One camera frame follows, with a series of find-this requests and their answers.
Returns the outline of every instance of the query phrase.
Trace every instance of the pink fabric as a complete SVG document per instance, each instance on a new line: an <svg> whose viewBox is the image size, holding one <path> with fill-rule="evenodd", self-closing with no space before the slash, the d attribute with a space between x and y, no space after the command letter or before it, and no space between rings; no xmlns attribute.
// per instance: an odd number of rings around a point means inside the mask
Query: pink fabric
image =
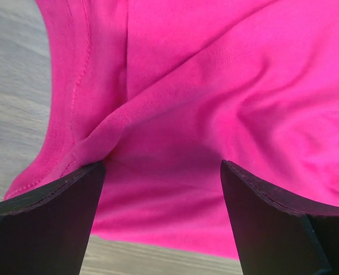
<svg viewBox="0 0 339 275"><path fill-rule="evenodd" d="M339 0L37 3L52 111L6 199L104 159L94 234L233 258L222 159L339 206Z"/></svg>

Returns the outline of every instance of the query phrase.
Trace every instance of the wooden floor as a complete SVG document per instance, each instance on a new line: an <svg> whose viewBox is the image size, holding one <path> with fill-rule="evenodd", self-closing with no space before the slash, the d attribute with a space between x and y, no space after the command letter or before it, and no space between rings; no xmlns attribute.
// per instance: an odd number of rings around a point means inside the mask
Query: wooden floor
<svg viewBox="0 0 339 275"><path fill-rule="evenodd" d="M33 0L0 0L0 200L37 155L49 116L46 31ZM91 237L83 275L242 274L238 262Z"/></svg>

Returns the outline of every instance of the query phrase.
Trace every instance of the hot pink t-shirt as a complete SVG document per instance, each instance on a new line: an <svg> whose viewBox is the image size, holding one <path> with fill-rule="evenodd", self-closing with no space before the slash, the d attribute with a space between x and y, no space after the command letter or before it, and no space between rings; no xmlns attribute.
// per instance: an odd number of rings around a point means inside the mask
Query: hot pink t-shirt
<svg viewBox="0 0 339 275"><path fill-rule="evenodd" d="M103 159L92 233L233 258L222 159L339 206L339 0L37 3L50 122L6 199Z"/></svg>

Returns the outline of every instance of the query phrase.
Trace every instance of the light wood floor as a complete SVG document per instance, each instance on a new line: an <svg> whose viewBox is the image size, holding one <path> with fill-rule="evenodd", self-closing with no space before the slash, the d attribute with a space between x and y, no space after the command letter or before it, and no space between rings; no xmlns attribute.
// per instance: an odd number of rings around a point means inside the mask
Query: light wood floor
<svg viewBox="0 0 339 275"><path fill-rule="evenodd" d="M33 0L0 0L0 200L37 155L49 116L48 40ZM236 275L238 262L91 237L81 275Z"/></svg>

